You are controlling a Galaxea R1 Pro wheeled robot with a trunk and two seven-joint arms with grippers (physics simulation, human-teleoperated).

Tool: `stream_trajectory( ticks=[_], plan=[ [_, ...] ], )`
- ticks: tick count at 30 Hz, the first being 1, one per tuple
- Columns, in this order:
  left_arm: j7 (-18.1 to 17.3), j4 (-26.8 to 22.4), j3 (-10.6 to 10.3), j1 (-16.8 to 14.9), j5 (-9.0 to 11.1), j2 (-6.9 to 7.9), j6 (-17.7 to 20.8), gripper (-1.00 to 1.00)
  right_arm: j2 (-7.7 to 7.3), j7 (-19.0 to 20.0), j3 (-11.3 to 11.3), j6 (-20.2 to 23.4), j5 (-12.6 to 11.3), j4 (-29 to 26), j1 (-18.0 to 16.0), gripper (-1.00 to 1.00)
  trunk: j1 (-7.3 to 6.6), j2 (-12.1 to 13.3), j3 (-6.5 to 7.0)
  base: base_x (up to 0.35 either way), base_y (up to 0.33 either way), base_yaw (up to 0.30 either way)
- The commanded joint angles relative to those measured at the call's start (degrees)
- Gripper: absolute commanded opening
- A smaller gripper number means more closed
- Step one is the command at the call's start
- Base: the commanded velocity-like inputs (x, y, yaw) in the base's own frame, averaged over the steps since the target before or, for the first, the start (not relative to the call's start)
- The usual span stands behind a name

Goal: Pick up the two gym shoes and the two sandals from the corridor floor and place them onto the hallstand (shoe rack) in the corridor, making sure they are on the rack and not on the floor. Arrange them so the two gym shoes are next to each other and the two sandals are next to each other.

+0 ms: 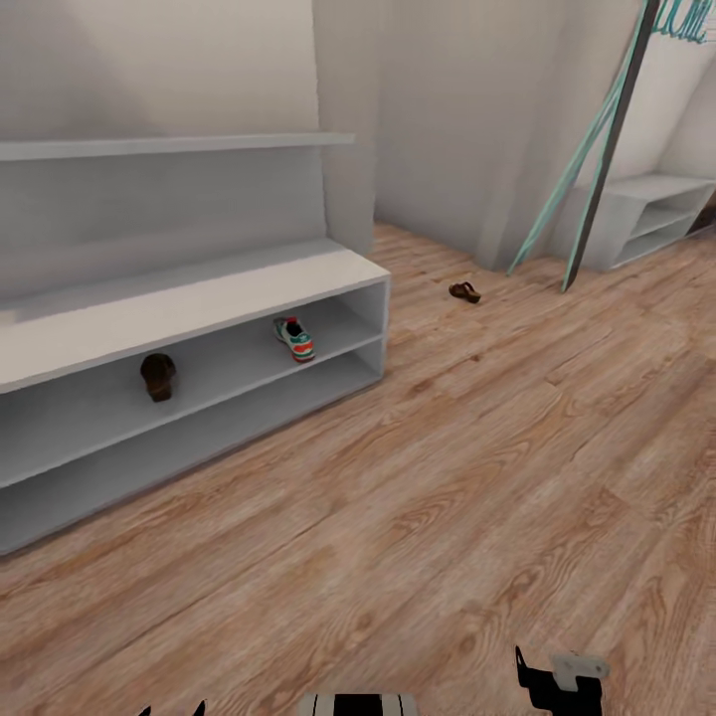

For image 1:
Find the sandal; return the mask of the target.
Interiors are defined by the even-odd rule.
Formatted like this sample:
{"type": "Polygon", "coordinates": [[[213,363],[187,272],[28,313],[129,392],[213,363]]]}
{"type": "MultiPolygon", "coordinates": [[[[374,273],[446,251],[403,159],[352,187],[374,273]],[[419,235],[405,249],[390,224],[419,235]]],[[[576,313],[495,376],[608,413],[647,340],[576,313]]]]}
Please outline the sandal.
{"type": "Polygon", "coordinates": [[[448,289],[449,293],[455,297],[466,297],[471,303],[477,303],[480,300],[481,294],[475,292],[472,285],[468,282],[463,284],[451,284],[448,289]]]}
{"type": "Polygon", "coordinates": [[[169,379],[176,374],[176,367],[170,356],[161,353],[147,356],[142,363],[140,374],[146,381],[146,390],[154,403],[170,401],[172,389],[169,379]]]}

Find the gym shoe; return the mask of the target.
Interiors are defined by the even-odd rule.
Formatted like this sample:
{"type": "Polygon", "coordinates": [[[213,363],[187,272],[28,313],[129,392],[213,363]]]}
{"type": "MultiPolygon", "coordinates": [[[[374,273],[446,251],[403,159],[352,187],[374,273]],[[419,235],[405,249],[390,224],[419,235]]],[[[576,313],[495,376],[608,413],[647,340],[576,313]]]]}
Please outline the gym shoe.
{"type": "Polygon", "coordinates": [[[274,319],[271,324],[273,333],[279,341],[287,343],[295,361],[307,361],[315,357],[310,335],[305,331],[299,319],[274,319]]]}

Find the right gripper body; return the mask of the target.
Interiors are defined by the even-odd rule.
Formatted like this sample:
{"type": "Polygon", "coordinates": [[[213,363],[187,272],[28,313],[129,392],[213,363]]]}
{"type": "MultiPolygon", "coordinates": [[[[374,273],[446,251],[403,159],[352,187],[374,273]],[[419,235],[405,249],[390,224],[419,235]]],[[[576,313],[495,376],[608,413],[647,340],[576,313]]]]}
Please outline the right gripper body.
{"type": "Polygon", "coordinates": [[[553,671],[529,668],[527,682],[536,709],[550,710],[554,716],[602,716],[601,686],[594,677],[577,676],[577,693],[562,691],[553,671]]]}

